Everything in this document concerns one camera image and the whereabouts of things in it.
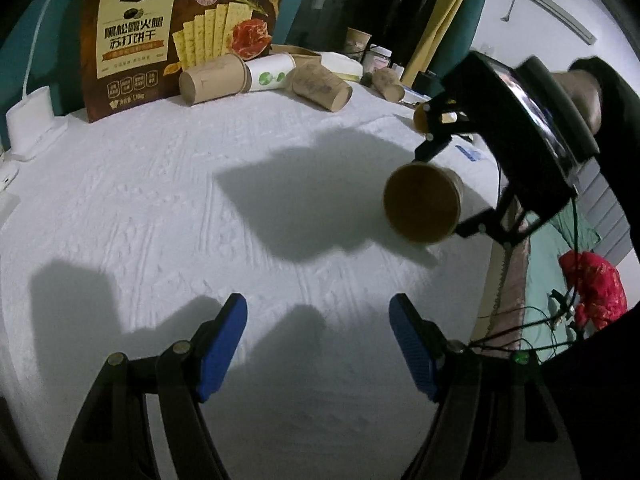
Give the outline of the right hand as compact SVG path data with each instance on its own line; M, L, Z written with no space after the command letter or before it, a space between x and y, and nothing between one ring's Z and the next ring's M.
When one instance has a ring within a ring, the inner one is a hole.
M602 122L601 88L597 79L584 70L569 70L552 76L570 97L591 133L597 134Z

